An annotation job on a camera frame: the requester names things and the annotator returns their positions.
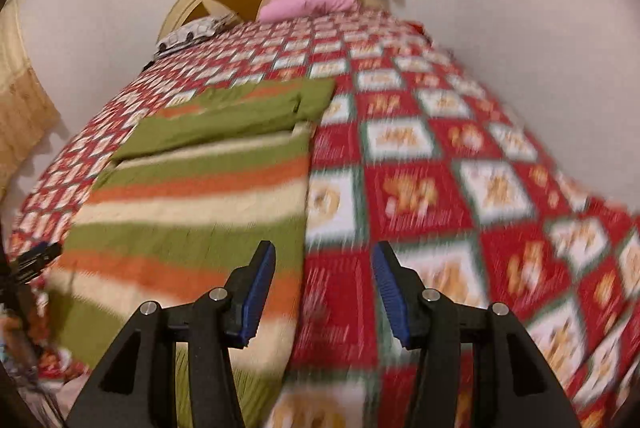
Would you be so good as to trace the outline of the beige side curtain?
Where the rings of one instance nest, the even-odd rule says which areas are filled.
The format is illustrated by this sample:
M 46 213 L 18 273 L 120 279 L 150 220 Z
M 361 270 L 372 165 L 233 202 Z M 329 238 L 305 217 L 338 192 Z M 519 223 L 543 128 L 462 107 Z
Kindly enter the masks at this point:
M 60 120 L 60 114 L 38 80 L 26 52 L 17 0 L 1 10 L 0 147 L 1 198 L 13 175 Z

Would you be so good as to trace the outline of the green orange cream striped sweater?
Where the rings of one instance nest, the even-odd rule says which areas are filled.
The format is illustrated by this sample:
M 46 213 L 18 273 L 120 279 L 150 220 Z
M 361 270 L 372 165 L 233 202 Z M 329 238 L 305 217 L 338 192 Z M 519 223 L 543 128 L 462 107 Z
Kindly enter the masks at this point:
M 112 154 L 46 283 L 52 340 L 98 364 L 136 307 L 191 302 L 268 240 L 276 267 L 256 336 L 231 353 L 244 422 L 282 388 L 299 313 L 310 142 L 335 90 L 298 78 L 210 88 L 158 110 Z

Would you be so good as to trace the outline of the red patchwork bear bedspread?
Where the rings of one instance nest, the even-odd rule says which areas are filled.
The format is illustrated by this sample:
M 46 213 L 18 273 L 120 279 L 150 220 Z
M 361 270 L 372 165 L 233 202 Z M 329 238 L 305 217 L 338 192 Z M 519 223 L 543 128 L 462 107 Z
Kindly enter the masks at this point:
M 60 243 L 134 128 L 210 88 L 332 79 L 314 126 L 302 293 L 282 388 L 257 427 L 405 427 L 419 351 L 390 328 L 381 241 L 457 304 L 505 304 L 579 419 L 639 422 L 639 218 L 591 195 L 446 50 L 360 10 L 242 24 L 155 59 L 61 151 L 12 252 Z

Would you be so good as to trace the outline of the pink pillow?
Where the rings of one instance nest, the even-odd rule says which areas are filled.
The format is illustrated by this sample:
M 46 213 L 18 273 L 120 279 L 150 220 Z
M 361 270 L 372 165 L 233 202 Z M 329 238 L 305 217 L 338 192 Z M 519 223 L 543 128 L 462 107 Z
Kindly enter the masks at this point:
M 274 24 L 289 19 L 348 13 L 359 7 L 358 0 L 271 0 L 258 10 L 256 20 Z

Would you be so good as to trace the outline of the grey white patterned pillow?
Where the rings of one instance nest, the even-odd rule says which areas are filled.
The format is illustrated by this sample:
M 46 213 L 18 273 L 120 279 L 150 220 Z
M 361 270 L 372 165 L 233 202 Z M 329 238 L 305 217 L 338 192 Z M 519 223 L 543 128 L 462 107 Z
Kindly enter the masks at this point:
M 231 13 L 224 16 L 206 16 L 183 24 L 159 39 L 154 59 L 160 59 L 172 53 L 180 52 L 190 46 L 219 36 L 239 23 L 238 15 Z

